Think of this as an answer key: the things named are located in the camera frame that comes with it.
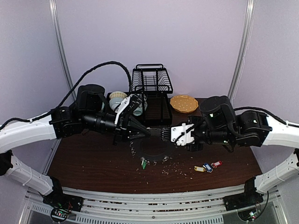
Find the grey perforated keyring disc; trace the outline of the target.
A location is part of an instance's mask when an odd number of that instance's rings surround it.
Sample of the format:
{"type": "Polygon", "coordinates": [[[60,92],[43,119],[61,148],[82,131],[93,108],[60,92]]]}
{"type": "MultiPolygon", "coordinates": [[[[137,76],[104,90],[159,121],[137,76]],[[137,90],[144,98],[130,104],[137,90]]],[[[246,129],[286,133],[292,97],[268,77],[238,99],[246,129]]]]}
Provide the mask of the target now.
{"type": "Polygon", "coordinates": [[[175,150],[174,144],[161,139],[160,128],[150,128],[151,136],[131,141],[130,148],[133,156],[142,161],[153,163],[169,158],[175,150]]]}

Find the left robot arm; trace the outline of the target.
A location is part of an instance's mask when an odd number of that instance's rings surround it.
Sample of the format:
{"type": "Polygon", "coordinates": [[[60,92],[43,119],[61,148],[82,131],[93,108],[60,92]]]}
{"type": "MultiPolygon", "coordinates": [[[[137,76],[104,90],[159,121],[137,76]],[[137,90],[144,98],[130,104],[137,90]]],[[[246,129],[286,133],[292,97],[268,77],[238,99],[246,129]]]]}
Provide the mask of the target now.
{"type": "Polygon", "coordinates": [[[44,203],[69,213],[74,200],[63,193],[60,181],[27,166],[13,154],[12,149],[42,140],[70,137],[84,130],[112,133],[113,144],[151,135],[150,130],[132,116],[142,102],[140,96],[126,97],[117,113],[113,113],[104,92],[100,85],[83,85],[78,88],[77,98],[70,106],[59,106],[29,120],[14,118],[13,123],[7,121],[3,124],[0,127],[0,174],[35,189],[44,203]]]}

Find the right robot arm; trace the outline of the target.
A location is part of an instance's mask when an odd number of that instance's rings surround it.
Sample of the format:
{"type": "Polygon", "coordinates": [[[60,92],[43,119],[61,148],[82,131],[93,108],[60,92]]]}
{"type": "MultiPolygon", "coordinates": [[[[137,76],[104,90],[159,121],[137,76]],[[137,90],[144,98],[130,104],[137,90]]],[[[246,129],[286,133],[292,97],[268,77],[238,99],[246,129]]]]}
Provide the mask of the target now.
{"type": "Polygon", "coordinates": [[[189,119],[184,130],[186,142],[201,147],[218,144],[232,152],[238,147],[285,146],[294,151],[283,162],[266,173],[248,179],[244,191],[223,198],[226,210],[261,203],[263,195],[299,172],[299,127],[273,115],[265,109],[243,107],[236,115],[227,96],[214,96],[199,106],[201,116],[189,119]]]}

